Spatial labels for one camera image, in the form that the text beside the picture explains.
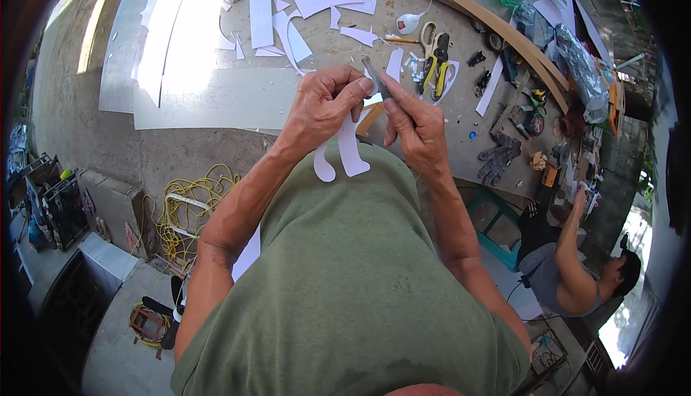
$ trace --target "stool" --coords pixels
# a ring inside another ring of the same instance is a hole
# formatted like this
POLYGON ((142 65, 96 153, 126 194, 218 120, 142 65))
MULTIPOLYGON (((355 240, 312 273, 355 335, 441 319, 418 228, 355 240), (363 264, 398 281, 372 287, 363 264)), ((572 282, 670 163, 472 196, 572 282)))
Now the stool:
POLYGON ((518 273, 519 269, 517 261, 518 250, 521 246, 521 240, 519 240, 514 245, 514 248, 511 249, 511 252, 506 252, 506 250, 499 247, 499 245, 494 243, 487 236, 489 231, 492 229, 494 224, 497 223, 499 218, 502 217, 502 215, 509 219, 511 223, 513 223, 515 227, 518 228, 518 215, 496 193, 492 192, 489 188, 484 186, 478 187, 478 195, 471 201, 470 205, 467 207, 468 214, 472 213, 473 210, 477 209, 478 206, 484 201, 493 202, 497 206, 497 209, 499 209, 499 211, 497 211, 497 214, 487 224, 484 230, 480 231, 477 228, 475 229, 475 232, 478 233, 479 244, 483 246, 485 249, 487 249, 489 252, 491 252, 494 256, 496 256, 497 259, 501 261, 507 269, 509 269, 509 271, 511 271, 512 273, 518 273))

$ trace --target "finger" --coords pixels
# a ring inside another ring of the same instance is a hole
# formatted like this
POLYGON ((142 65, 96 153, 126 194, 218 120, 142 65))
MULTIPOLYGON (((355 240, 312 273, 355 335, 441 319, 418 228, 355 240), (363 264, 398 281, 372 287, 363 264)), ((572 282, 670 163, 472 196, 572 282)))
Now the finger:
POLYGON ((340 93, 348 84, 365 77, 365 74, 348 64, 319 69, 316 78, 332 93, 340 93))
POLYGON ((398 105, 395 100, 386 99, 384 101, 384 110, 386 112, 386 117, 388 117, 389 123, 393 124, 395 131, 398 132, 398 135, 401 135, 402 140, 415 138, 419 139, 417 137, 417 133, 415 132, 412 118, 398 105))
POLYGON ((388 76, 386 73, 379 74, 381 80, 389 89, 391 96, 398 102, 399 107, 405 110, 417 123, 424 123, 424 120, 428 117, 429 112, 434 110, 431 105, 420 101, 411 92, 404 89, 401 84, 399 84, 392 77, 388 76))
POLYGON ((362 77, 343 87, 343 90, 334 100, 325 102, 324 105, 328 110, 333 110, 334 115, 340 115, 340 118, 343 118, 347 112, 363 104, 362 101, 370 93, 371 89, 372 80, 362 77))
POLYGON ((350 115, 353 123, 358 123, 358 121, 360 120, 360 116, 362 115, 362 108, 364 107, 365 101, 360 101, 360 103, 355 108, 350 110, 350 115))
POLYGON ((393 126, 393 122, 391 120, 386 120, 386 135, 384 135, 384 146, 389 147, 391 144, 396 142, 397 138, 398 132, 396 132, 396 128, 393 126))

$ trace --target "work glove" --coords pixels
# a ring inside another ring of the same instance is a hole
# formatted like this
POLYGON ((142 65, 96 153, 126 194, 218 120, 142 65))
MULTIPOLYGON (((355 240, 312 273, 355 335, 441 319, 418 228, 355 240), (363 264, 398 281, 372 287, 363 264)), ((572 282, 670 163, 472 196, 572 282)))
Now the work glove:
POLYGON ((502 174, 511 164, 514 158, 520 156, 521 141, 511 138, 508 135, 497 132, 492 134, 492 138, 499 144, 498 147, 482 151, 478 159, 487 162, 478 172, 478 178, 485 186, 496 186, 502 179, 502 174))

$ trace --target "wooden frame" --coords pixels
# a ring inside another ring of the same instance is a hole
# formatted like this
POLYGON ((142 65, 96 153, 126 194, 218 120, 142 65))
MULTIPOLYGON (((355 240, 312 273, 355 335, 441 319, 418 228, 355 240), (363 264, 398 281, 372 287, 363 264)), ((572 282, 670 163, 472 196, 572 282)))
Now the wooden frame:
POLYGON ((473 0, 438 0, 455 10, 473 17, 497 32, 499 36, 511 45, 518 54, 535 70, 542 82, 545 83, 552 97, 557 101, 562 112, 569 110, 561 90, 568 91, 569 82, 557 67, 549 61, 528 38, 520 34, 509 23, 499 18, 494 13, 483 8, 473 0))

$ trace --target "hand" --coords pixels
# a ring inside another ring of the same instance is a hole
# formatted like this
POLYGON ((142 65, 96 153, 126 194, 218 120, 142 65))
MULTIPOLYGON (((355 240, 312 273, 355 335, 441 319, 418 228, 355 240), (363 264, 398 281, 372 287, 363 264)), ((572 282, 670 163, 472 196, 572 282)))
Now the hand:
POLYGON ((352 66, 310 72, 300 81, 295 101, 276 143, 300 159, 336 135, 348 113, 359 120, 372 81, 352 66))
POLYGON ((582 184, 579 184, 578 188, 575 190, 574 210, 583 211, 583 206, 585 206, 586 198, 587 195, 585 194, 585 188, 582 184))
POLYGON ((381 79, 393 96, 384 101, 388 117, 384 146, 400 136, 406 164, 425 180, 450 174, 442 109, 416 98, 385 73, 381 79))

